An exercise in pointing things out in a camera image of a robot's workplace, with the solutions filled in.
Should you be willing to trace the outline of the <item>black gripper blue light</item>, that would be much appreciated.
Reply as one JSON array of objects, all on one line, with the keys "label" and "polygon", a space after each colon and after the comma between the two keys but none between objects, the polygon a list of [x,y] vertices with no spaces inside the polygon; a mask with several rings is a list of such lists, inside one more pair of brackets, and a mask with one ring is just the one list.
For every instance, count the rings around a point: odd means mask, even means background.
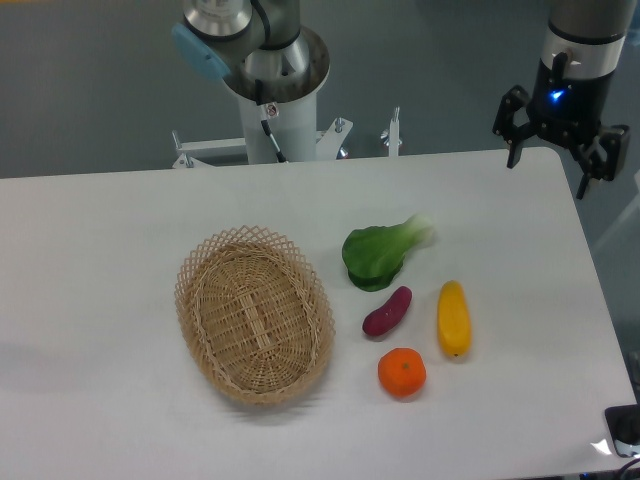
[{"label": "black gripper blue light", "polygon": [[[631,139],[628,125],[601,127],[601,115],[613,74],[574,78],[569,74],[572,51],[539,64],[532,98],[520,85],[501,98],[492,131],[507,144],[507,167],[521,159],[523,144],[534,135],[569,151],[582,170],[576,198],[582,200],[592,180],[612,182],[621,171]],[[517,125],[515,116],[530,103],[530,121]]]}]

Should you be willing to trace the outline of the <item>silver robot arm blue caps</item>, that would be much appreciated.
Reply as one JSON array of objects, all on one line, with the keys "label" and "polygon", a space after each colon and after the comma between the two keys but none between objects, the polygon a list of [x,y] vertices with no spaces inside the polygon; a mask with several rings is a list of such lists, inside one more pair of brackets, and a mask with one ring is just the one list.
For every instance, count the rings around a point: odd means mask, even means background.
[{"label": "silver robot arm blue caps", "polygon": [[[601,120],[635,10],[632,1],[555,1],[532,92],[502,97],[493,131],[509,167],[538,137],[568,150],[581,186],[621,170],[630,130]],[[316,129],[316,95],[329,73],[324,42],[300,22],[296,1],[186,1],[171,31],[182,58],[237,98],[250,163],[334,160],[351,123]]]}]

